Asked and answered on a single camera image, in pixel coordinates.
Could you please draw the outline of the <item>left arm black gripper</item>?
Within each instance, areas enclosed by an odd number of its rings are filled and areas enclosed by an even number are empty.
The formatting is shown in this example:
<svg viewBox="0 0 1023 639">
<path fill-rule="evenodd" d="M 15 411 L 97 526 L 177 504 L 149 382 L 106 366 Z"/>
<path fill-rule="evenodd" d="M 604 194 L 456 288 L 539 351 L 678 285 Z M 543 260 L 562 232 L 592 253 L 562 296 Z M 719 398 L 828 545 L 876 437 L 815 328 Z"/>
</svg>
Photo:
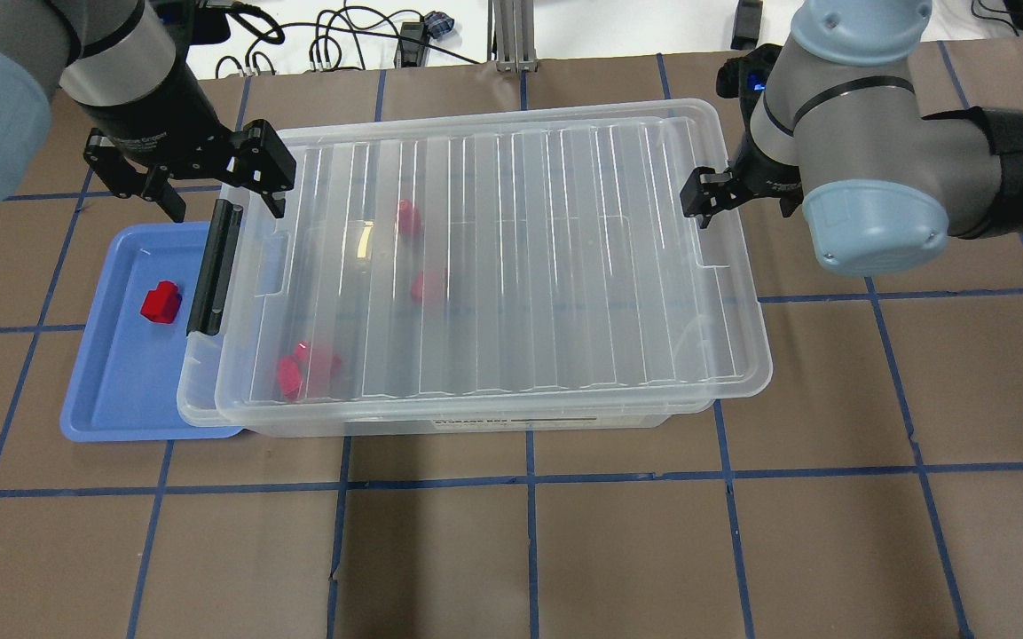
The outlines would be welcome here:
<svg viewBox="0 0 1023 639">
<path fill-rule="evenodd" d="M 296 161 L 266 120 L 232 130 L 201 89 L 157 89 L 129 104 L 83 105 L 94 127 L 83 149 L 90 170 L 119 199 L 154 203 L 183 223 L 174 179 L 215 179 L 260 195 L 273 218 L 287 213 Z"/>
</svg>

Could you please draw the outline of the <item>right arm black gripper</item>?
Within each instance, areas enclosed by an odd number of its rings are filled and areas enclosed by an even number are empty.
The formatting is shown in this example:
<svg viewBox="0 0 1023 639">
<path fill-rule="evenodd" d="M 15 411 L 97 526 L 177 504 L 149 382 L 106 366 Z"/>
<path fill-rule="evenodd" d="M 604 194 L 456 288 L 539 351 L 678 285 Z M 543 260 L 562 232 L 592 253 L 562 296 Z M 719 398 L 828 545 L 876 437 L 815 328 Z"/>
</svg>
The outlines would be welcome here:
<svg viewBox="0 0 1023 639">
<path fill-rule="evenodd" d="M 756 106 L 777 61 L 779 53 L 746 53 L 723 62 L 715 76 L 715 93 L 738 102 L 744 134 L 728 170 L 696 167 L 679 191 L 682 214 L 698 230 L 706 230 L 715 216 L 749 200 L 777 199 L 784 218 L 800 206 L 798 167 L 764 154 L 752 132 Z"/>
</svg>

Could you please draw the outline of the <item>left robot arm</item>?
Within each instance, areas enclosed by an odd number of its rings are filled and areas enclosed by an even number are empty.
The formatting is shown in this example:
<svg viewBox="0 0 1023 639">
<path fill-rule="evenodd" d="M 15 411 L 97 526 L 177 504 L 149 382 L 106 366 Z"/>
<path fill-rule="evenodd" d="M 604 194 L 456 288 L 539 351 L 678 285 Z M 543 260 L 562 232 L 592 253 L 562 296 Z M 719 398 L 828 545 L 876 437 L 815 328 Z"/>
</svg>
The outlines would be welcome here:
<svg viewBox="0 0 1023 639">
<path fill-rule="evenodd" d="M 83 158 L 114 197 L 182 222 L 173 182 L 215 179 L 283 216 L 287 146 L 267 121 L 223 125 L 187 64 L 192 45 L 259 15 L 239 1 L 0 1 L 0 201 L 20 187 L 62 92 L 93 122 Z"/>
</svg>

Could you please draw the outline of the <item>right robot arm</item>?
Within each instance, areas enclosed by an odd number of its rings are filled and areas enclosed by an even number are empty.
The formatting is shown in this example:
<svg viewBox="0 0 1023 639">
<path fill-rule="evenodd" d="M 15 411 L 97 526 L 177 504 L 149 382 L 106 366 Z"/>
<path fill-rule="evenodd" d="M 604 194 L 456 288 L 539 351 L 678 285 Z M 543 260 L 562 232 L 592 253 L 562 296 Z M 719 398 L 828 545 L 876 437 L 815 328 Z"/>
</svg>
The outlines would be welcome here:
<svg viewBox="0 0 1023 639">
<path fill-rule="evenodd" d="M 723 171 L 697 167 L 679 191 L 701 229 L 755 199 L 802 211 L 824 270 L 872 278 L 928 263 L 948 239 L 1023 235 L 1023 112 L 973 106 L 921 115 L 906 60 L 925 1 L 807 1 L 783 47 L 721 70 L 744 134 Z M 145 1 L 83 49 L 62 89 L 90 115 L 83 158 L 118 198 L 182 222 L 171 179 L 215 179 L 284 215 L 296 163 L 264 120 L 230 130 Z"/>
</svg>

